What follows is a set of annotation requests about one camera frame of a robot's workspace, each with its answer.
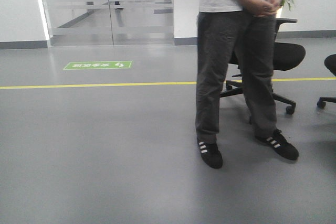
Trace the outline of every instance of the clasped hands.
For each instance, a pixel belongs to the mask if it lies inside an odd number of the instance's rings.
[[[243,6],[255,17],[271,16],[277,13],[281,0],[246,0]]]

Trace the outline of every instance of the white wall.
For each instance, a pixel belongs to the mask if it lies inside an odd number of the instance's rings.
[[[284,24],[281,31],[336,30],[335,0],[295,0],[293,9],[285,8],[282,17],[296,18],[298,23]]]
[[[37,0],[0,0],[0,42],[46,40]]]
[[[174,0],[174,37],[196,37],[198,0]],[[296,18],[297,24],[284,24],[281,31],[336,30],[335,0],[295,0],[292,11],[282,17]]]
[[[196,37],[198,0],[174,0],[174,37]]]

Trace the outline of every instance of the pant leg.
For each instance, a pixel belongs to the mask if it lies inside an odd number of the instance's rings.
[[[252,18],[243,39],[243,90],[254,133],[269,137],[276,129],[272,96],[275,18]]]
[[[200,13],[198,17],[195,125],[198,139],[206,143],[216,143],[219,95],[243,24],[242,12]]]

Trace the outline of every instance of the person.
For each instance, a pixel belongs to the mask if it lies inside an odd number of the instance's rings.
[[[199,0],[196,134],[203,161],[221,168],[217,146],[219,95],[234,52],[257,140],[296,160],[297,149],[277,129],[272,97],[275,13],[281,0]]]

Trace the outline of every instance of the green floor sign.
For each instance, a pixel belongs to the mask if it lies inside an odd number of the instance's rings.
[[[131,68],[132,61],[90,61],[90,62],[70,62],[64,70],[75,69],[119,69]]]

